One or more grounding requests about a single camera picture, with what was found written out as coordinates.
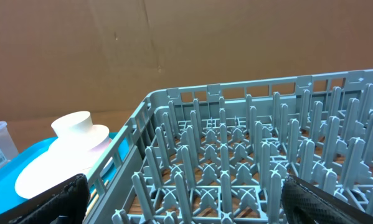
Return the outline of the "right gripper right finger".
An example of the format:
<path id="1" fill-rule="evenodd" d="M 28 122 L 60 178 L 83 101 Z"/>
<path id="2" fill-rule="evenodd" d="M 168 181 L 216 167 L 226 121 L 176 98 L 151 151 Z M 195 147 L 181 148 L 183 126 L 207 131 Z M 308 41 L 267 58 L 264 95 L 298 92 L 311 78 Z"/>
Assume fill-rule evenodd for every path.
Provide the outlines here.
<path id="1" fill-rule="evenodd" d="M 290 224 L 373 224 L 372 215 L 295 175 L 285 179 L 281 202 Z"/>

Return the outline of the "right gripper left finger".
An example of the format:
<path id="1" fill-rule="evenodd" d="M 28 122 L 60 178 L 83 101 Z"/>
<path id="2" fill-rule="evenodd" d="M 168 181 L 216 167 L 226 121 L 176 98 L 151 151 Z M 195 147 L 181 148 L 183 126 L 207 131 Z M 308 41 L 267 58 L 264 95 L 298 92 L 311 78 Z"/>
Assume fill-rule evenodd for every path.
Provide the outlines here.
<path id="1" fill-rule="evenodd" d="M 90 188 L 86 175 L 77 174 L 26 202 L 0 214 L 0 223 L 81 224 L 85 218 Z"/>

